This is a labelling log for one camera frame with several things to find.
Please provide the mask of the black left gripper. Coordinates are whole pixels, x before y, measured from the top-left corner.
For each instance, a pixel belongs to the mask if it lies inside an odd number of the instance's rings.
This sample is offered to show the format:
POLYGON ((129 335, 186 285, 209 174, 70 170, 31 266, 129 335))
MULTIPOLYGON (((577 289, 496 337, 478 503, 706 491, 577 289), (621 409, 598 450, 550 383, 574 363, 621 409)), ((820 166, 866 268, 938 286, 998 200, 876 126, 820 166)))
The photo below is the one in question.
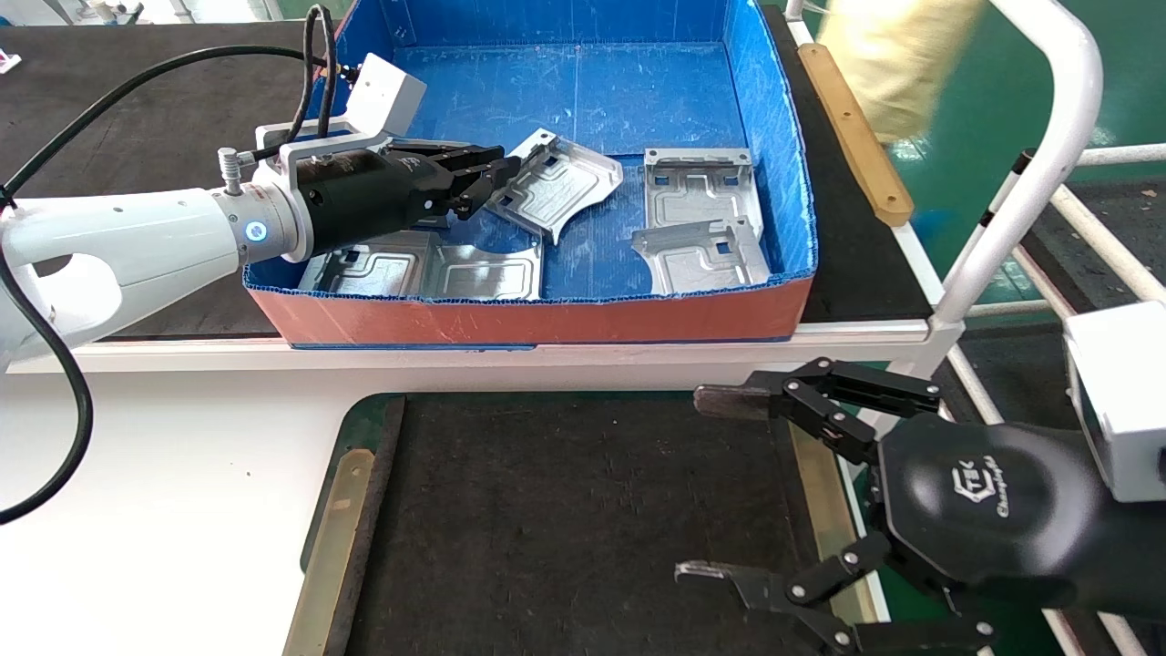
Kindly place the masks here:
POLYGON ((353 149, 329 160, 301 160, 298 192, 312 230, 309 256, 449 212, 469 220, 521 167, 522 158, 504 156, 499 146, 423 137, 391 137, 384 154, 353 149))

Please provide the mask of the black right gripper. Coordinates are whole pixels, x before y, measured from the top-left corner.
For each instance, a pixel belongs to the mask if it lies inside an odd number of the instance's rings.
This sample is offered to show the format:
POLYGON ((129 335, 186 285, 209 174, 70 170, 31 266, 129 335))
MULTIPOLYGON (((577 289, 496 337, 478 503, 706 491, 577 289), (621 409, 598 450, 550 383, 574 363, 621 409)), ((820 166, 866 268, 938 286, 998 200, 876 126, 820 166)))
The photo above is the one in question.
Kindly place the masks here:
MULTIPOLYGON (((694 390, 701 415, 787 419, 850 464, 878 463, 890 532, 950 588, 1038 608, 1163 620, 1161 502, 1117 501, 1083 435, 920 415, 937 414, 940 402, 928 379, 828 357, 694 390), (874 428, 849 405, 913 418, 878 445, 874 428)), ((978 655, 995 643, 995 627, 969 611, 858 625, 834 615, 834 597, 894 553, 887 536, 870 532, 791 577, 711 560, 683 560, 674 577, 726 581, 746 611, 787 616, 821 655, 978 655)))

